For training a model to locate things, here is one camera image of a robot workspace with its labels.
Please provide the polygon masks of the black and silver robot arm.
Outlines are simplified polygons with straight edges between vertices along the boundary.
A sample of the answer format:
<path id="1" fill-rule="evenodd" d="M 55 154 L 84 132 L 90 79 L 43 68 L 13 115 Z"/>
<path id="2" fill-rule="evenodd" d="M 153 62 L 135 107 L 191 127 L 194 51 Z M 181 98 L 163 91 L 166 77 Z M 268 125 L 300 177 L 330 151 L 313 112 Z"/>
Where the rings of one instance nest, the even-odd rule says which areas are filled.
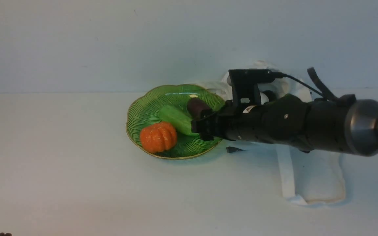
<path id="1" fill-rule="evenodd" d="M 187 103 L 192 132 L 204 141 L 221 138 L 313 150 L 378 154 L 378 102 L 345 95 L 336 101 L 303 102 L 288 94 L 258 105 L 225 102 L 219 110 L 199 98 Z"/>

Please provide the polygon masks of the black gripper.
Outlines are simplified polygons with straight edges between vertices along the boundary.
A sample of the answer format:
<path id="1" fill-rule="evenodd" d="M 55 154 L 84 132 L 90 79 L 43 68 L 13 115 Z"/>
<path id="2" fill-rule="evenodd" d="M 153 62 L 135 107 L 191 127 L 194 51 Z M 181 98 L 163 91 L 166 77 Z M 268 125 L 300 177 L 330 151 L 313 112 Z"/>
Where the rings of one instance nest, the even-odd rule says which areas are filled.
<path id="1" fill-rule="evenodd" d="M 192 133 L 198 133 L 203 141 L 212 141 L 214 137 L 230 141 L 248 141 L 267 144 L 304 145 L 306 115 L 311 103 L 304 102 L 297 96 L 289 94 L 261 106 L 240 105 L 236 114 L 225 116 L 232 108 L 232 100 L 216 111 L 203 109 L 201 119 L 191 121 Z M 209 131 L 207 120 L 215 118 L 213 135 Z"/>

